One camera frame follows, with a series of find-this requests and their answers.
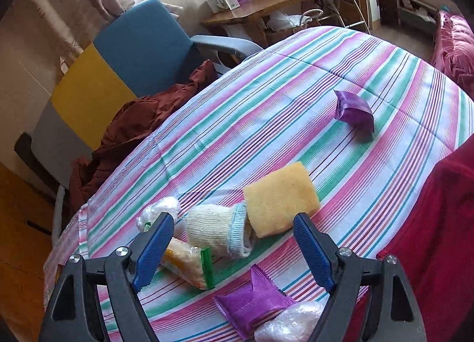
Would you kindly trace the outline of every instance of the striped bedsheet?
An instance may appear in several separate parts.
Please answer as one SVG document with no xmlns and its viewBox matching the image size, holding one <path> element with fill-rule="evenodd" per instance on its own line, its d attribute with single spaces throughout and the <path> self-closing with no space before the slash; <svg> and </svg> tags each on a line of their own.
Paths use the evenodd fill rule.
<svg viewBox="0 0 474 342">
<path fill-rule="evenodd" d="M 334 120 L 335 89 L 368 101 L 373 140 Z M 233 205 L 243 200 L 243 186 L 295 161 L 321 200 L 312 218 L 319 230 L 374 257 L 406 219 L 435 163 L 472 133 L 473 102 L 421 59 L 353 30 L 301 31 L 222 76 L 127 157 L 50 254 L 45 292 L 57 264 L 75 251 L 102 257 L 130 243 L 148 204 L 175 196 L 182 217 L 197 204 Z M 215 258 L 212 291 L 159 268 L 139 297 L 160 340 L 240 341 L 212 297 L 246 282 L 254 263 L 296 300 L 326 300 L 290 231 L 260 240 L 246 259 Z M 107 290 L 99 294 L 111 340 L 120 341 Z"/>
</svg>

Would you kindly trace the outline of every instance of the snack bag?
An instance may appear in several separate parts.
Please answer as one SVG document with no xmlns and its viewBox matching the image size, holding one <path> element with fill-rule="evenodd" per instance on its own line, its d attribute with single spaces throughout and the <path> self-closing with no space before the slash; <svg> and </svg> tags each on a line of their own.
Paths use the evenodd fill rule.
<svg viewBox="0 0 474 342">
<path fill-rule="evenodd" d="M 216 295 L 214 302 L 244 340 L 252 338 L 258 322 L 296 303 L 256 264 L 250 268 L 249 283 L 229 294 Z"/>
<path fill-rule="evenodd" d="M 201 290 L 214 288 L 209 249 L 202 250 L 179 239 L 171 238 L 161 265 Z"/>
<path fill-rule="evenodd" d="M 334 92 L 337 96 L 336 113 L 334 115 L 336 120 L 369 132 L 375 131 L 374 115 L 364 99 L 346 91 Z"/>
</svg>

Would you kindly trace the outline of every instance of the curtain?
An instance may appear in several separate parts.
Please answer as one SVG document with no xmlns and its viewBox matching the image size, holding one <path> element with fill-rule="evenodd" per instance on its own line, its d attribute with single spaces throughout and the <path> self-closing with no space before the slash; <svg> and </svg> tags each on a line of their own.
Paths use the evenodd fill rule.
<svg viewBox="0 0 474 342">
<path fill-rule="evenodd" d="M 134 0 L 15 0 L 10 8 L 17 17 L 34 24 L 43 42 L 46 39 L 44 50 L 52 50 L 57 57 L 53 65 L 67 68 L 103 28 L 133 4 Z"/>
</svg>

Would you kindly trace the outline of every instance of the red blanket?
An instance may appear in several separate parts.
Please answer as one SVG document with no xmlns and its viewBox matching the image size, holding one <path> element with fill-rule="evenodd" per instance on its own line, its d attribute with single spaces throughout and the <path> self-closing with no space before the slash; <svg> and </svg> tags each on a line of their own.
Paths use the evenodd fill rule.
<svg viewBox="0 0 474 342">
<path fill-rule="evenodd" d="M 474 303 L 474 136 L 428 176 L 407 220 L 377 256 L 396 255 L 410 279 L 428 342 L 446 342 Z M 367 295 L 346 341 L 360 329 Z"/>
<path fill-rule="evenodd" d="M 175 111 L 217 79 L 212 61 L 205 61 L 189 76 L 187 84 L 175 84 L 165 92 L 126 103 L 115 115 L 92 153 L 92 161 L 77 159 L 69 184 L 70 210 L 75 214 L 120 163 Z"/>
</svg>

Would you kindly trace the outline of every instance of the wooden desk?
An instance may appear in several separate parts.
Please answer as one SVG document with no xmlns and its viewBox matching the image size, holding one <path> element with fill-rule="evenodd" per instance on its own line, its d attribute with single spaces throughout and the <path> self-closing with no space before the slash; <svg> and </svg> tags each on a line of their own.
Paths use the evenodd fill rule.
<svg viewBox="0 0 474 342">
<path fill-rule="evenodd" d="M 265 31 L 257 22 L 277 9 L 305 0 L 249 0 L 233 11 L 219 12 L 202 24 L 206 27 L 242 24 L 252 40 L 263 48 L 268 47 Z"/>
</svg>

